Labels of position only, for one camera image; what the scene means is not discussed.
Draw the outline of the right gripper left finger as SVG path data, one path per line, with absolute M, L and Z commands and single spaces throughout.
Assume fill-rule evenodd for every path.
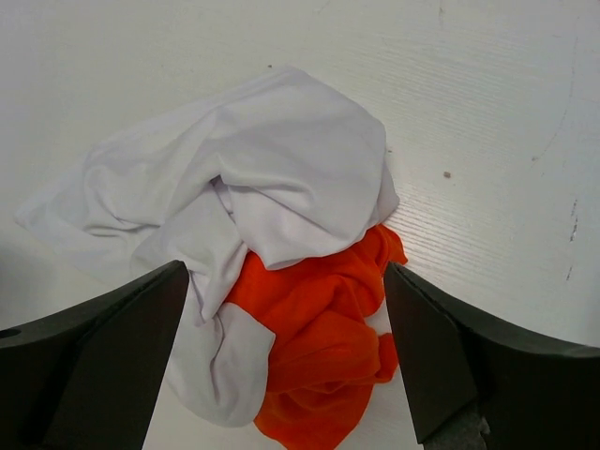
M 142 448 L 187 291 L 173 261 L 2 330 L 2 448 Z

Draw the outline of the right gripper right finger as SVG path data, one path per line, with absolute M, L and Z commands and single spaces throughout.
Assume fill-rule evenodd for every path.
M 599 351 L 522 328 L 398 263 L 386 305 L 426 449 L 595 449 Z

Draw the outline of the orange t shirt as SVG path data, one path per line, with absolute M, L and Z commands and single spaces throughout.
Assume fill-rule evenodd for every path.
M 383 304 L 389 263 L 406 263 L 384 225 L 351 247 L 276 271 L 250 252 L 226 301 L 275 335 L 257 429 L 287 449 L 334 449 L 358 425 L 373 387 L 398 367 L 391 333 L 368 317 Z

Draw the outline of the white t shirt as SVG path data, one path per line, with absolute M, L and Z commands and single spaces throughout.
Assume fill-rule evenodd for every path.
M 121 285 L 183 262 L 187 300 L 166 370 L 190 411 L 249 424 L 275 336 L 225 300 L 249 252 L 269 269 L 339 253 L 398 206 L 383 124 L 284 67 L 99 143 L 17 211 L 79 270 Z

